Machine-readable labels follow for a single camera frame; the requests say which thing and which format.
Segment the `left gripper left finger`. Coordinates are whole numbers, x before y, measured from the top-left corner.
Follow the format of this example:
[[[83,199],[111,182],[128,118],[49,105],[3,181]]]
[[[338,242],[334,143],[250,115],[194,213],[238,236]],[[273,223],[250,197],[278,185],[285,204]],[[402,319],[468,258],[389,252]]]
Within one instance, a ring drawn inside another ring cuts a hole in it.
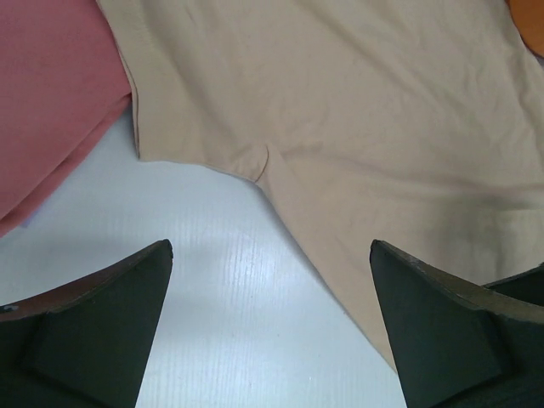
[[[3,407],[133,407],[173,268],[157,241],[1,307]]]

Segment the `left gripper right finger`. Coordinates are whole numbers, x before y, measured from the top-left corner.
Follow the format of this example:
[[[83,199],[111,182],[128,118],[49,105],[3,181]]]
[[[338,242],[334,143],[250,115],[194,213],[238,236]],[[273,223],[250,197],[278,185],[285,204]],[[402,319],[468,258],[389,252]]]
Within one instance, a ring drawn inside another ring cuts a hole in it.
[[[479,286],[373,241],[371,273],[409,407],[543,405],[543,268]]]

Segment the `beige t shirt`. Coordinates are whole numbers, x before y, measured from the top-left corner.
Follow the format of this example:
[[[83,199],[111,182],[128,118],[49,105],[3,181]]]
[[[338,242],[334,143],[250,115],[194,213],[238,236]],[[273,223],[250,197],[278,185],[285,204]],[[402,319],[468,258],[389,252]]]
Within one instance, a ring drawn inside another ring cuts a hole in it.
[[[140,159],[266,195],[386,361],[380,239],[475,283],[543,259],[543,69],[503,1],[102,1]]]

